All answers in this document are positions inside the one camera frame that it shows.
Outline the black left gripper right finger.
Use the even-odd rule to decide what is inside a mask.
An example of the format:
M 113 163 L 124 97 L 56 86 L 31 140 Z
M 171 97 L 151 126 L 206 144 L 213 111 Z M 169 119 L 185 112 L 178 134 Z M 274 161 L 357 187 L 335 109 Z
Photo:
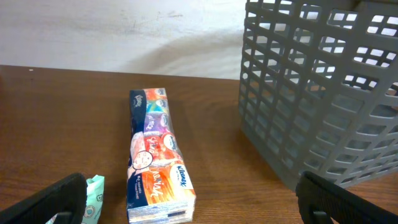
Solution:
M 396 224 L 397 215 L 327 181 L 302 173 L 295 189 L 304 223 Z

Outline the mint green wipes packet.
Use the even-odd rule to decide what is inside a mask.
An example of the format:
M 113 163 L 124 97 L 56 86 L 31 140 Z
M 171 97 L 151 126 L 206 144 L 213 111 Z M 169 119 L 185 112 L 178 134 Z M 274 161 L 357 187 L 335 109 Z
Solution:
M 81 224 L 97 224 L 103 206 L 105 178 L 102 175 L 95 175 L 86 179 L 86 207 Z

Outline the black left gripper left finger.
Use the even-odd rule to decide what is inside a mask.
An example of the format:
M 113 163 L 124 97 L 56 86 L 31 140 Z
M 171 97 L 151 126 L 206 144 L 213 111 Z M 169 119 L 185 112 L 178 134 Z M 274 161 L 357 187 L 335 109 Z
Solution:
M 86 208 L 86 179 L 71 174 L 1 212 L 2 224 L 55 223 L 80 224 Z

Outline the grey plastic basket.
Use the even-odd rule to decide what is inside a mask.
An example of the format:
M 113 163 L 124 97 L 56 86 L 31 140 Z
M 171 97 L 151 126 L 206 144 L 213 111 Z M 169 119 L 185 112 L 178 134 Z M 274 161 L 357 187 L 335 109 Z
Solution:
M 239 84 L 244 134 L 295 189 L 397 171 L 397 2 L 248 1 Z

